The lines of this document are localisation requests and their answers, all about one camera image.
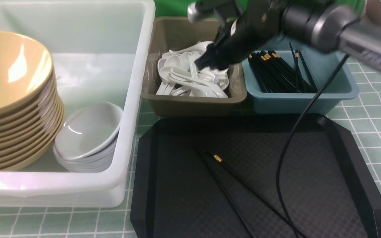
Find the black cable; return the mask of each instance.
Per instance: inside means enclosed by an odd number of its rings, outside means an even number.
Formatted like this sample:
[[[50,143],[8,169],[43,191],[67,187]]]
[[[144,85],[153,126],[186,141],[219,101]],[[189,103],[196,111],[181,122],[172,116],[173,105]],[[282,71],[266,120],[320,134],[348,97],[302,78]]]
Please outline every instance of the black cable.
[[[286,141],[286,144],[284,144],[284,148],[280,154],[280,158],[278,159],[278,164],[277,164],[277,170],[275,173],[275,187],[277,189],[277,195],[278,199],[280,201],[280,205],[283,208],[284,215],[286,215],[287,220],[293,225],[292,219],[290,218],[289,212],[286,209],[286,206],[284,204],[283,196],[281,195],[281,190],[280,190],[280,172],[281,172],[281,167],[283,164],[284,160],[284,155],[286,154],[286,150],[290,145],[290,141],[292,140],[293,135],[295,134],[296,128],[298,125],[301,123],[302,119],[307,115],[308,111],[311,109],[313,104],[316,102],[316,100],[320,97],[320,95],[324,92],[324,90],[329,86],[329,84],[332,82],[336,74],[339,72],[339,70],[342,68],[343,64],[345,64],[346,60],[348,59],[349,55],[346,54],[343,59],[340,61],[340,63],[337,65],[336,69],[333,71],[333,73],[330,75],[330,77],[327,79],[327,81],[324,83],[323,87],[314,95],[313,99],[310,101],[308,106],[304,109],[304,111],[301,113],[299,116],[298,120],[296,121],[295,125],[293,125],[292,130],[290,131],[289,138]],[[292,231],[295,234],[296,238],[299,238],[298,232],[294,229],[295,226],[292,226]]]

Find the white bowl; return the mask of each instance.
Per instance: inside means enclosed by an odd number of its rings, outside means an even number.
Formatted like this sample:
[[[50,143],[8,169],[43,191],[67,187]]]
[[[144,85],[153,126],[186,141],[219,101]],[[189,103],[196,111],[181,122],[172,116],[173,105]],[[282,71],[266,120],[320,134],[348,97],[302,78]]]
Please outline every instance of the white bowl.
[[[63,158],[59,154],[59,152],[57,151],[55,145],[53,146],[53,151],[54,151],[54,155],[56,156],[57,160],[65,161],[65,162],[68,162],[71,164],[82,164],[82,163],[89,163],[92,161],[98,161],[98,160],[106,157],[108,154],[110,154],[111,152],[113,152],[115,150],[116,143],[117,143],[117,140],[115,139],[112,141],[112,143],[109,146],[107,146],[103,150],[97,152],[96,154],[89,155],[88,157],[83,157],[80,159],[74,159],[74,160],[68,160],[66,158]]]
[[[123,110],[109,102],[73,113],[55,139],[60,157],[76,160],[98,153],[116,137]]]
[[[65,161],[59,157],[56,150],[54,150],[57,161],[63,167],[65,167],[70,172],[102,172],[106,170],[112,163],[112,157],[114,156],[114,150],[110,151],[104,157],[101,157],[99,160],[91,162],[77,163],[72,161]]]

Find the stack of tan bowls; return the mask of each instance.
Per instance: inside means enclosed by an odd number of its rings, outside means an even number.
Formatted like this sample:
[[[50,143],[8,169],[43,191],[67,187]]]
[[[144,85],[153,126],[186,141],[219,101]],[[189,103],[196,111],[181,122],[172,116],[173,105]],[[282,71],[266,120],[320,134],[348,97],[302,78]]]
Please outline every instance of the stack of tan bowls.
[[[0,32],[0,171],[19,170],[38,160],[63,120],[47,48],[26,36]]]

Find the blue plastic bin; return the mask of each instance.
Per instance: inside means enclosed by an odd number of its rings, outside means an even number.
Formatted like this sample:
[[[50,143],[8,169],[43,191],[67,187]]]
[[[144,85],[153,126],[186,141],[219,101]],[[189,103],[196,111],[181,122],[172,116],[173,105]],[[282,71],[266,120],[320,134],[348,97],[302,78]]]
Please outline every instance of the blue plastic bin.
[[[305,62],[314,78],[317,88],[321,88],[327,78],[331,75],[337,64],[343,58],[341,53],[322,54],[311,47],[297,41],[284,38],[283,40],[272,40],[263,46],[263,50],[275,50],[291,66],[294,67],[292,52],[301,50]],[[282,114],[301,113],[313,98],[314,94],[303,93],[263,93],[252,72],[248,60],[242,62],[243,74],[245,76],[246,90],[254,99],[254,111],[258,114]],[[301,60],[299,68],[302,77],[307,81],[307,74]],[[326,115],[340,101],[356,98],[359,94],[357,83],[354,80],[348,66],[345,64],[336,75],[332,83],[311,108],[311,113]]]

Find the robotic arm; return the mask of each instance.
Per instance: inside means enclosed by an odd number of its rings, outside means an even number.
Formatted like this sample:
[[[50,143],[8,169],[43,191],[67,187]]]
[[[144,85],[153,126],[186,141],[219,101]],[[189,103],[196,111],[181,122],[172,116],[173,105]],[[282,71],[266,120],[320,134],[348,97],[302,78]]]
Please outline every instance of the robotic arm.
[[[220,20],[221,27],[206,53],[195,61],[199,69],[226,69],[283,34],[322,53],[342,50],[381,72],[381,28],[361,23],[347,5],[249,0],[242,11],[236,0],[200,0],[188,7],[190,22],[211,15]]]

